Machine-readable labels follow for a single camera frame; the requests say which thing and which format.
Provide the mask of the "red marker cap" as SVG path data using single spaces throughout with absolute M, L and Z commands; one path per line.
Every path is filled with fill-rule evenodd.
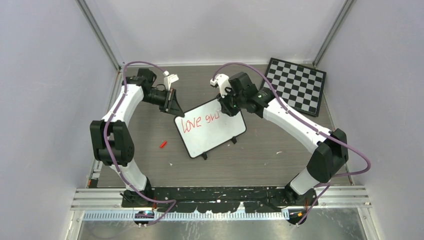
M 167 141 L 163 141 L 159 147 L 162 149 L 166 146 L 167 143 L 168 143 Z

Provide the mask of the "white whiteboard with black frame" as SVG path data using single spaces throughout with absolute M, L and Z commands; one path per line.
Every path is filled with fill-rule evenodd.
M 174 117 L 173 122 L 192 159 L 201 156 L 206 160 L 207 152 L 228 141 L 236 144 L 237 137 L 247 130 L 242 112 L 235 116 L 222 113 L 217 99 L 186 111 L 184 117 Z

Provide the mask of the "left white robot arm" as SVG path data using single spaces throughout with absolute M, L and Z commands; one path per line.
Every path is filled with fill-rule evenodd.
M 119 97 L 101 120 L 89 126 L 94 158 L 114 170 L 124 182 L 129 196 L 141 207 L 148 207 L 154 199 L 150 180 L 135 162 L 135 145 L 128 123 L 140 102 L 158 106 L 162 113 L 184 117 L 171 85 L 179 78 L 168 71 L 163 73 L 163 89 L 154 86 L 157 75 L 148 68 L 139 68 L 137 75 L 124 77 Z

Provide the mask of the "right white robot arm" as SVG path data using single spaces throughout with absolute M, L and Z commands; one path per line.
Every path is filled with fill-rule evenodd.
M 299 205 L 316 185 L 328 183 L 349 159 L 344 131 L 314 123 L 269 87 L 258 89 L 247 73 L 218 74 L 209 83 L 219 89 L 216 98 L 222 113 L 234 117 L 245 109 L 256 114 L 282 128 L 312 154 L 306 167 L 284 187 L 285 199 L 291 205 Z

